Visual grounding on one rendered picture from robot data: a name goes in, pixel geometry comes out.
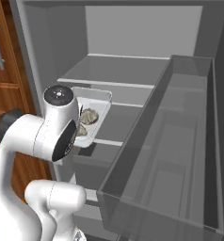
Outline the grey glass fridge shelf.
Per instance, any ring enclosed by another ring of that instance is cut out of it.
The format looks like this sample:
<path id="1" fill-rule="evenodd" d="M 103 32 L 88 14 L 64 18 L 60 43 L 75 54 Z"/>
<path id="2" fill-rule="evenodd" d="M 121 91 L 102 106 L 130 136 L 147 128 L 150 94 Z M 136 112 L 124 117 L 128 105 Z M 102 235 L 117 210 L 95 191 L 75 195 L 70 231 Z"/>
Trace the grey glass fridge shelf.
<path id="1" fill-rule="evenodd" d="M 94 139 L 95 143 L 121 146 L 153 86 L 99 86 L 112 92 L 112 105 Z"/>
<path id="2" fill-rule="evenodd" d="M 83 85 L 152 88 L 168 61 L 168 57 L 88 55 L 57 81 Z"/>

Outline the clear plastic tupperware container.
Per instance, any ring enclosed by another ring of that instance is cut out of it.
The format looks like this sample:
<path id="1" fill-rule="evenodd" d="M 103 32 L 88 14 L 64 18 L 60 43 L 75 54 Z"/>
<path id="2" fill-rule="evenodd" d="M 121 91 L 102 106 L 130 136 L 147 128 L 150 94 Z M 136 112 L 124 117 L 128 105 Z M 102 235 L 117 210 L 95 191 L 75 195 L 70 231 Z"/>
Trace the clear plastic tupperware container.
<path id="1" fill-rule="evenodd" d="M 75 147 L 87 148 L 97 136 L 110 109 L 112 93 L 108 90 L 80 87 L 72 87 L 72 91 L 78 101 L 79 113 L 90 108 L 99 115 L 99 119 L 95 123 L 85 126 L 88 133 L 85 136 L 77 137 L 74 141 Z"/>

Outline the grey fridge drawer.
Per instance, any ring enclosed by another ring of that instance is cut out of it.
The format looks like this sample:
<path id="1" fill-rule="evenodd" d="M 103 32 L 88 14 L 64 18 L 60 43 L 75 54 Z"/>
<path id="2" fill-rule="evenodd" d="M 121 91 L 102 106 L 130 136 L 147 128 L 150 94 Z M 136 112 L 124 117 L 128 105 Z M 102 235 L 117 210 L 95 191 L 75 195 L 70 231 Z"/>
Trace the grey fridge drawer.
<path id="1" fill-rule="evenodd" d="M 76 182 L 97 190 L 120 150 L 119 146 L 93 143 L 73 156 Z"/>

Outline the grey fridge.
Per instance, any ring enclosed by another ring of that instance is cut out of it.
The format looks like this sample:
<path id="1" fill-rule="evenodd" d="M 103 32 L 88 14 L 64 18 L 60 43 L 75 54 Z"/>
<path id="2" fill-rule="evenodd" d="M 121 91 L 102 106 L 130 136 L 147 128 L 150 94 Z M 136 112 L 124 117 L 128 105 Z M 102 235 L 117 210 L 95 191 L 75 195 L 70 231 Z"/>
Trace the grey fridge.
<path id="1" fill-rule="evenodd" d="M 224 0 L 9 0 L 32 97 L 88 55 L 168 57 L 75 221 L 88 241 L 223 241 Z M 56 168 L 75 181 L 75 148 Z"/>

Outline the pale brown dumpling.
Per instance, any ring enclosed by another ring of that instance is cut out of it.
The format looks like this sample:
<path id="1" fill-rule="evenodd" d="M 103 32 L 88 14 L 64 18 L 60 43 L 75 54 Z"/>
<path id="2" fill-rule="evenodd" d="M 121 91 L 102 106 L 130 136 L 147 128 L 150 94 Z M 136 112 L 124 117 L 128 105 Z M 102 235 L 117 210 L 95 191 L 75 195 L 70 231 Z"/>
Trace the pale brown dumpling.
<path id="1" fill-rule="evenodd" d="M 84 137 L 88 134 L 86 127 L 83 124 L 79 124 L 78 133 L 79 137 Z"/>
<path id="2" fill-rule="evenodd" d="M 86 125 L 91 125 L 99 119 L 99 114 L 93 109 L 85 109 L 81 115 L 81 122 Z"/>

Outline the wooden drawer front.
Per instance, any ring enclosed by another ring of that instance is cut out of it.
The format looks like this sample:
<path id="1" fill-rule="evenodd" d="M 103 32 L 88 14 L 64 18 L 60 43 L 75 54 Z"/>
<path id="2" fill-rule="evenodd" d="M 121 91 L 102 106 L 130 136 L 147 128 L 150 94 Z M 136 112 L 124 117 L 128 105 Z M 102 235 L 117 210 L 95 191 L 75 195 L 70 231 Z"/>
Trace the wooden drawer front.
<path id="1" fill-rule="evenodd" d="M 24 113 L 36 113 L 29 85 L 0 83 L 0 114 L 14 108 L 20 108 Z"/>

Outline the wooden cupboard door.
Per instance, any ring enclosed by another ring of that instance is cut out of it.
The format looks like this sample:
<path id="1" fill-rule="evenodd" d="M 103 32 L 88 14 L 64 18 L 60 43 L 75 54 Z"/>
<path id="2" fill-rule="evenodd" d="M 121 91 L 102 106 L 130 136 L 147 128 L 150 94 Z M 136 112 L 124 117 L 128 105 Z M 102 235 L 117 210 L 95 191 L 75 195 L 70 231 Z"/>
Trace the wooden cupboard door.
<path id="1" fill-rule="evenodd" d="M 0 0 L 0 52 L 4 70 L 0 69 L 0 82 L 27 83 L 24 60 L 9 0 Z"/>

